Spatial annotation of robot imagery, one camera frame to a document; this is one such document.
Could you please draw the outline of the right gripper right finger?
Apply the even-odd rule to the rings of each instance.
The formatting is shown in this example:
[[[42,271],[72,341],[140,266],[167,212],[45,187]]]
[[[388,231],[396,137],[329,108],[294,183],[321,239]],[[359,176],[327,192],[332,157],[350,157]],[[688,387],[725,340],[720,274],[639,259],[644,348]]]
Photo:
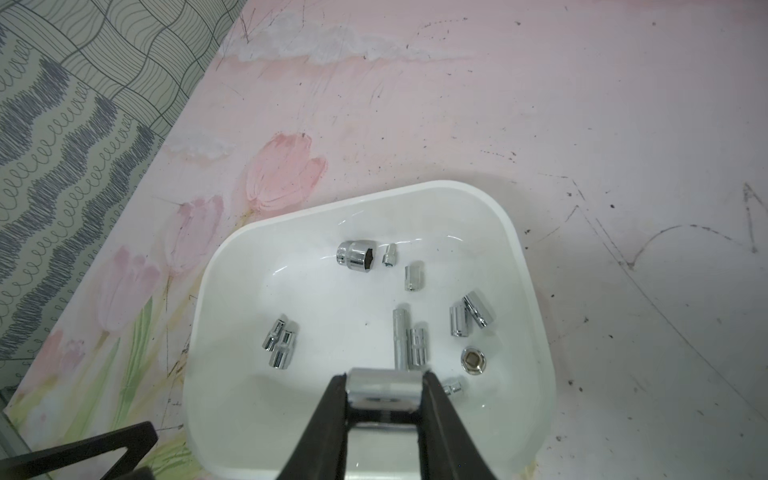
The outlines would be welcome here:
[[[416,427],[422,479],[496,478],[480,455],[437,376],[431,371],[422,377]]]

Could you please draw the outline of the big chrome socket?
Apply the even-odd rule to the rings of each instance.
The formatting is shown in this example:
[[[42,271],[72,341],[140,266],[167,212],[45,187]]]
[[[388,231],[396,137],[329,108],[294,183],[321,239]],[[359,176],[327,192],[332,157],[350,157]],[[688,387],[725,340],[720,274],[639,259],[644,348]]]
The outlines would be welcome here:
[[[345,389],[350,425],[395,428],[421,420],[421,372],[354,368],[347,373]]]

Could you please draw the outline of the medium chrome socket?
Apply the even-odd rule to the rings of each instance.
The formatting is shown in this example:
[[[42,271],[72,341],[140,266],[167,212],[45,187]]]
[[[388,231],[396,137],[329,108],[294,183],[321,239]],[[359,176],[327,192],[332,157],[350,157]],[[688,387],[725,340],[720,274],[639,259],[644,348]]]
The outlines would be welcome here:
[[[487,368],[485,354],[475,347],[466,347],[462,350],[460,363],[464,371],[473,376],[483,374]]]

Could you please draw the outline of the long slim chrome socket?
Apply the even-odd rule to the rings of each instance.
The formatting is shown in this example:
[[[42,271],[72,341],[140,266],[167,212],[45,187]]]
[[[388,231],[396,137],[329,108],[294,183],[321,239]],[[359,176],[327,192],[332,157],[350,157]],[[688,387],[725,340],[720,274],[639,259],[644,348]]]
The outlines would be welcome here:
[[[395,308],[392,312],[392,320],[393,320],[394,366],[396,370],[408,370],[409,369],[408,310],[402,306]]]

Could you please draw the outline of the chrome socket large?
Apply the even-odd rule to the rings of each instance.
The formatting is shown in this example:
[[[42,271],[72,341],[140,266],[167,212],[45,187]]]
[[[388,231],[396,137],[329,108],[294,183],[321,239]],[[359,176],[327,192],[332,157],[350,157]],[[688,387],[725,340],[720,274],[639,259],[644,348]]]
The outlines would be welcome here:
[[[350,270],[368,272],[374,262],[377,244],[371,240],[342,242],[336,251],[336,261]]]

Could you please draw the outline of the white plastic storage box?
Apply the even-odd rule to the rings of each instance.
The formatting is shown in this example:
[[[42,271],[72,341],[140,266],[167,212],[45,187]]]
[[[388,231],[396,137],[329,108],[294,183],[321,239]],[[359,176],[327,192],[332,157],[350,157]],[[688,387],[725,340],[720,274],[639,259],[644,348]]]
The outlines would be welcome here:
[[[377,244],[368,272],[336,261],[349,240]],[[397,264],[382,263],[397,245]],[[424,263],[424,285],[405,290],[405,266]],[[450,334],[450,307],[477,291],[494,322]],[[514,226],[489,195],[433,181],[259,221],[233,233],[203,275],[183,389],[190,450],[228,479],[273,479],[286,464],[329,380],[352,368],[394,365],[392,312],[408,310],[428,335],[428,362],[494,475],[527,467],[549,434],[552,359]],[[262,348],[279,317],[297,331],[290,364]],[[466,347],[487,368],[467,374]]]

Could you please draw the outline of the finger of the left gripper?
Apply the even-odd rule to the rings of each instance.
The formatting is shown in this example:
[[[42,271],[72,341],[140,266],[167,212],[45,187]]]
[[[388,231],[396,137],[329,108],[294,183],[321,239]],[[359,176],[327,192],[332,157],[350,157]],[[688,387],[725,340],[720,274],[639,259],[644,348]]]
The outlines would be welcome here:
[[[153,424],[144,421],[88,439],[3,459],[1,478],[32,479],[112,451],[125,449],[125,453],[102,479],[154,479],[149,467],[138,467],[138,464],[157,441],[158,435]]]

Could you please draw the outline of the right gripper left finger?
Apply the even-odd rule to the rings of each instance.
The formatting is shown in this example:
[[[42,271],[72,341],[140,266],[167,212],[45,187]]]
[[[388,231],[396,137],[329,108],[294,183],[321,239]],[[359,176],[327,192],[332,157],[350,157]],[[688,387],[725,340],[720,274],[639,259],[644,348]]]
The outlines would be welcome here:
[[[343,479],[347,452],[345,374],[334,376],[278,475],[283,479]]]

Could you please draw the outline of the small chrome socket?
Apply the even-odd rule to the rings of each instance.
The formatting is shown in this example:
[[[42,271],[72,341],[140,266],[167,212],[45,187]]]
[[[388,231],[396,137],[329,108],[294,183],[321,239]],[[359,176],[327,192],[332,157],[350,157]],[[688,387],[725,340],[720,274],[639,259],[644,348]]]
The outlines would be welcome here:
[[[382,257],[383,265],[387,268],[392,268],[397,264],[397,260],[397,245],[395,243],[387,244]]]

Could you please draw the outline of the chrome socket hex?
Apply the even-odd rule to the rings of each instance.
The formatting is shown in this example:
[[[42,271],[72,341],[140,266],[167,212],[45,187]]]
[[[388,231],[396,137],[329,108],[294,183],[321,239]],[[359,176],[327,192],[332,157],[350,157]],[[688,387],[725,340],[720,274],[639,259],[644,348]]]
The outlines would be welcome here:
[[[468,312],[464,302],[457,302],[450,307],[450,334],[453,337],[466,338],[470,335]]]

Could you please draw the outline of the short chrome socket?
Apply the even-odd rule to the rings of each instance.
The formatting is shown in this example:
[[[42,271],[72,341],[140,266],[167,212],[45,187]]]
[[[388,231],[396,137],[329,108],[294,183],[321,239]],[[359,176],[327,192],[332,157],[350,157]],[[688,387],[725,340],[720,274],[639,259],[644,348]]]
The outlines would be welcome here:
[[[422,261],[414,261],[405,266],[405,290],[409,292],[416,292],[423,288],[424,285],[424,263]]]

